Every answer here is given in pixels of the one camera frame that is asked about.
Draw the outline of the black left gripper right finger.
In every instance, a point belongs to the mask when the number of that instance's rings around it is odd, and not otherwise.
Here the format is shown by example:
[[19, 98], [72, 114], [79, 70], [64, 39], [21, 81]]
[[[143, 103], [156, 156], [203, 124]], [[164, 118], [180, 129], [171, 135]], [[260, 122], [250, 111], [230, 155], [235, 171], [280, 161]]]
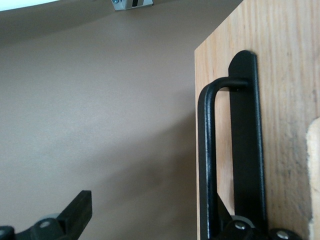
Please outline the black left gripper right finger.
[[264, 194], [241, 195], [235, 200], [236, 215], [230, 215], [218, 194], [212, 196], [213, 240], [300, 240], [285, 228], [269, 229]]

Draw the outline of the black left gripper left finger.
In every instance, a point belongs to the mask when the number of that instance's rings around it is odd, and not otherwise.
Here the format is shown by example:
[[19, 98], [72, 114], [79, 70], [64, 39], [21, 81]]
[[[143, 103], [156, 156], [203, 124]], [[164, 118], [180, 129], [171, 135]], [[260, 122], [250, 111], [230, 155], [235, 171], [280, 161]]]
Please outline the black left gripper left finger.
[[92, 192], [82, 190], [57, 216], [42, 219], [16, 233], [12, 226], [0, 227], [2, 240], [77, 240], [93, 215]]

